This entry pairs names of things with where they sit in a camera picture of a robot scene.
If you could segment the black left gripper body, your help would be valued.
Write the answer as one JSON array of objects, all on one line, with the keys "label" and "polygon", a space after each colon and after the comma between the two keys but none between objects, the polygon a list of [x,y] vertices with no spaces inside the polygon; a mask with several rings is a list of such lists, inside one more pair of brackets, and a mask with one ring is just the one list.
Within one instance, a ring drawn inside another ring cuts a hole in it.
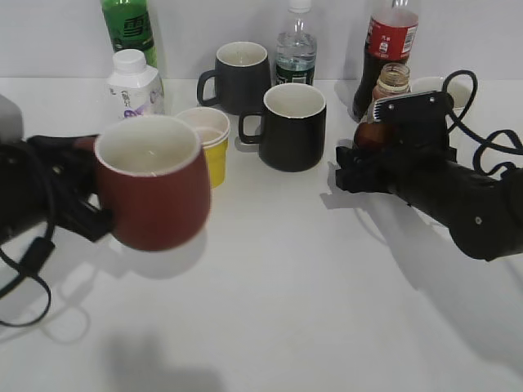
[{"label": "black left gripper body", "polygon": [[56,224],[89,241],[97,241],[113,228],[110,211],[89,203],[97,195],[96,136],[32,136],[27,142],[51,175],[56,203]]}]

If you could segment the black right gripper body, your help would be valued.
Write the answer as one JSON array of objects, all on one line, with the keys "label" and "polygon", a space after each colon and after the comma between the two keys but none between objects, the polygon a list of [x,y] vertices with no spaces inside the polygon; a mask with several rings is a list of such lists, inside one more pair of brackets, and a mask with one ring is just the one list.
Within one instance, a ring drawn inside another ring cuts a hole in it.
[{"label": "black right gripper body", "polygon": [[446,119],[454,106],[444,91],[425,91],[375,100],[368,124],[380,140],[367,150],[382,153],[387,192],[453,192],[456,164],[450,158]]}]

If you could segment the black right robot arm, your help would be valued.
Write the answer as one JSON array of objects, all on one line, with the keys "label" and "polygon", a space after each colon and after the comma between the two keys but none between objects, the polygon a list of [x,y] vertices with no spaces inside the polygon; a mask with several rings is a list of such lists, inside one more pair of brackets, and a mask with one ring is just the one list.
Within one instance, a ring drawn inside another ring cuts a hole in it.
[{"label": "black right robot arm", "polygon": [[501,179],[464,167],[449,146],[443,91],[392,96],[369,107],[369,124],[388,128],[381,149],[338,146],[336,185],[356,193],[394,194],[447,227],[467,256],[491,261],[522,252],[522,170]]}]

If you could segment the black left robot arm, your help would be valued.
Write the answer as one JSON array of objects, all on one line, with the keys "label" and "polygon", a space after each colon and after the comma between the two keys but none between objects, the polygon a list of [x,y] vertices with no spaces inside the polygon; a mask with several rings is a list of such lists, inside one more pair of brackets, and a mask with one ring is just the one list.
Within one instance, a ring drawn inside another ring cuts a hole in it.
[{"label": "black left robot arm", "polygon": [[33,154],[51,182],[56,224],[96,242],[113,229],[109,211],[89,203],[97,194],[93,136],[23,138],[20,107],[1,97],[1,243],[46,220],[47,195]]}]

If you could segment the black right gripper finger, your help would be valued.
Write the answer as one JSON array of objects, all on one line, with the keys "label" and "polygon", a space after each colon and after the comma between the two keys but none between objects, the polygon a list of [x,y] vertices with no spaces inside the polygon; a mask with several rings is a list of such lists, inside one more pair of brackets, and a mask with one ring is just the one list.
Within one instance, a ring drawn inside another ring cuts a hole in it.
[{"label": "black right gripper finger", "polygon": [[382,153],[371,153],[347,146],[336,147],[339,168],[335,171],[335,184],[348,192],[387,192],[382,172]]}]

